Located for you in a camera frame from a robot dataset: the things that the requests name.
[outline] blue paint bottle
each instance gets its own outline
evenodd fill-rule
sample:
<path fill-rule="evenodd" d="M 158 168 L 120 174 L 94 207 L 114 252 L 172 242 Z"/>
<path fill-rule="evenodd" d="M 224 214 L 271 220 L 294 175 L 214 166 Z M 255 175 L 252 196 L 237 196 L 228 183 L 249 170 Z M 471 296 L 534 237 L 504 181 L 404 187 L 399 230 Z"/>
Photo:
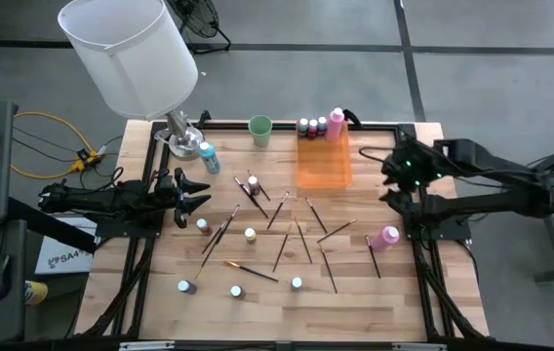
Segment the blue paint bottle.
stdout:
<path fill-rule="evenodd" d="M 215 148 L 209 142 L 204 141 L 199 145 L 199 156 L 201 156 L 209 174 L 215 175 L 220 172 L 220 162 L 215 153 Z"/>

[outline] yellow cable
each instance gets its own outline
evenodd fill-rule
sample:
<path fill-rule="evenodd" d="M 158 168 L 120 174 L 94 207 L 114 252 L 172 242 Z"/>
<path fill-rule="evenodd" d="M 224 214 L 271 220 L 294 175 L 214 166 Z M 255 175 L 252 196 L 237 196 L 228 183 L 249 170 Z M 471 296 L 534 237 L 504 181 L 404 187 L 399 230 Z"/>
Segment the yellow cable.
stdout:
<path fill-rule="evenodd" d="M 59 123 L 64 124 L 64 125 L 67 126 L 71 131 L 73 131 L 73 133 L 75 133 L 76 135 L 78 135 L 78 136 L 82 139 L 82 142 L 84 142 L 84 144 L 86 145 L 86 147 L 89 148 L 89 151 L 95 152 L 95 150 L 93 149 L 93 147 L 89 144 L 88 141 L 86 141 L 86 139 L 84 138 L 84 136 L 82 136 L 82 134 L 81 134 L 75 127 L 73 127 L 72 124 L 70 124 L 69 122 L 63 120 L 62 118 L 60 118 L 60 117 L 58 117 L 58 116 L 51 115 L 51 114 L 49 114 L 49 113 L 38 112 L 38 111 L 26 111 L 26 112 L 21 112 L 21 113 L 16 114 L 14 118 L 18 118 L 18 117 L 26 116 L 26 115 L 34 115 L 34 116 L 46 117 L 46 118 L 49 118 L 49 119 L 52 119 L 52 120 L 54 120 L 54 121 L 57 121 L 57 122 L 59 122 Z M 64 173 L 61 173 L 61 174 L 59 174 L 59 175 L 33 175 L 33 174 L 29 174 L 29 173 L 26 173 L 26 172 L 24 172 L 24 171 L 18 169 L 15 165 L 11 165 L 11 169 L 12 169 L 13 171 L 15 171 L 15 172 L 16 172 L 17 174 L 19 174 L 19 175 L 26 176 L 26 177 L 33 178 L 33 179 L 42 179 L 42 180 L 56 179 L 56 178 L 60 178 L 60 177 L 63 177 L 63 176 L 70 175 L 70 174 L 72 174 L 73 172 L 75 172 L 74 168 L 71 167 L 69 170 L 67 170 L 67 171 L 65 171 Z"/>

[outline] green cup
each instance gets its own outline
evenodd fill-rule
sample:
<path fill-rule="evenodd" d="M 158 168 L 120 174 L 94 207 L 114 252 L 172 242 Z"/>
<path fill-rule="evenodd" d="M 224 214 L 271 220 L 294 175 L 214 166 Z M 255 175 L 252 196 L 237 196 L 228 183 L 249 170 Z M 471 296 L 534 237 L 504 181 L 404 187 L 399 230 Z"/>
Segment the green cup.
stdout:
<path fill-rule="evenodd" d="M 270 131 L 273 129 L 273 122 L 266 116 L 254 116 L 249 121 L 249 132 L 254 137 L 254 144 L 259 147 L 266 147 L 270 138 Z"/>

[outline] white lampshade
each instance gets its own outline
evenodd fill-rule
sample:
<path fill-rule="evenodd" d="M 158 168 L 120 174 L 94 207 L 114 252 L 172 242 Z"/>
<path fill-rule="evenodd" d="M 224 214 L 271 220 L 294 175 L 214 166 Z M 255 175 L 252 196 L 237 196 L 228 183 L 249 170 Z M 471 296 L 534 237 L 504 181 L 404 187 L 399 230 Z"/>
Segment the white lampshade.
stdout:
<path fill-rule="evenodd" d="M 162 0 L 74 0 L 59 24 L 108 106 L 152 120 L 184 102 L 197 66 Z"/>

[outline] orange transparent container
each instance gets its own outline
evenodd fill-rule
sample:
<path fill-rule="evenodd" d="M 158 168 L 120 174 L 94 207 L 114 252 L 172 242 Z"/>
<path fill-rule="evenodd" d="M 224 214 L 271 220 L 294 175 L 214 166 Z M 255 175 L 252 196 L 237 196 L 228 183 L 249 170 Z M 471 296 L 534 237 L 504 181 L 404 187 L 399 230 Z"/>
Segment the orange transparent container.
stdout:
<path fill-rule="evenodd" d="M 323 137 L 297 141 L 297 186 L 306 189 L 339 189 L 351 184 L 353 173 L 348 149 L 348 127 L 342 125 L 339 140 Z"/>

